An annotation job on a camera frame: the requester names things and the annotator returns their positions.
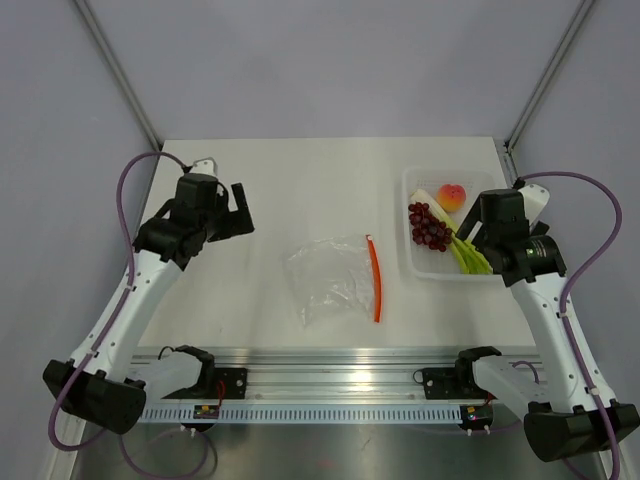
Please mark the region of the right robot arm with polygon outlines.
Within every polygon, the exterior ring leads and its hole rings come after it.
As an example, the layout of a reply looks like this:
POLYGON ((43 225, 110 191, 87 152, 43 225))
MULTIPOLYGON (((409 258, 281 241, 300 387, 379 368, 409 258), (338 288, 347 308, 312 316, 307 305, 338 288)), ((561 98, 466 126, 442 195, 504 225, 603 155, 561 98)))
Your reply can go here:
POLYGON ((566 266, 544 227, 530 225, 531 209, 542 209, 538 188, 495 189, 479 194, 457 236, 473 246, 502 277, 518 303, 543 363, 545 385, 518 373, 500 353, 467 354, 454 371, 466 396, 482 390, 501 401, 523 423, 527 441, 542 461, 552 462, 608 450, 639 426, 632 404, 623 404, 602 377, 565 292, 566 266))

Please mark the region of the clear zip top bag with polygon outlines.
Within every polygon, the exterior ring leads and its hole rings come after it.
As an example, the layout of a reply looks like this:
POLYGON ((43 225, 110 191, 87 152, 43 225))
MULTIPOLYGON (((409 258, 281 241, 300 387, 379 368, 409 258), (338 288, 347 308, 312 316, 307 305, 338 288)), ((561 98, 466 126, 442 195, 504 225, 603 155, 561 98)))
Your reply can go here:
POLYGON ((304 326, 351 313, 379 324, 383 282, 370 234, 314 240, 284 254, 283 270, 304 326))

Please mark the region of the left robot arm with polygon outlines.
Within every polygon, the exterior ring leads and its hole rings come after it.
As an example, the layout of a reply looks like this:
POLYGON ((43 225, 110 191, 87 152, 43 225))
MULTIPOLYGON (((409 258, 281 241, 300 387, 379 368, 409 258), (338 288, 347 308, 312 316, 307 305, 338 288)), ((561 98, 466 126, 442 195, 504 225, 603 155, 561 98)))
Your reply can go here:
POLYGON ((68 360, 45 367, 55 411, 116 434, 128 432, 150 386, 128 379, 127 371, 160 301, 206 244, 254 229, 242 184, 225 187, 204 173, 180 177, 173 198, 140 226, 133 262, 94 329, 68 360))

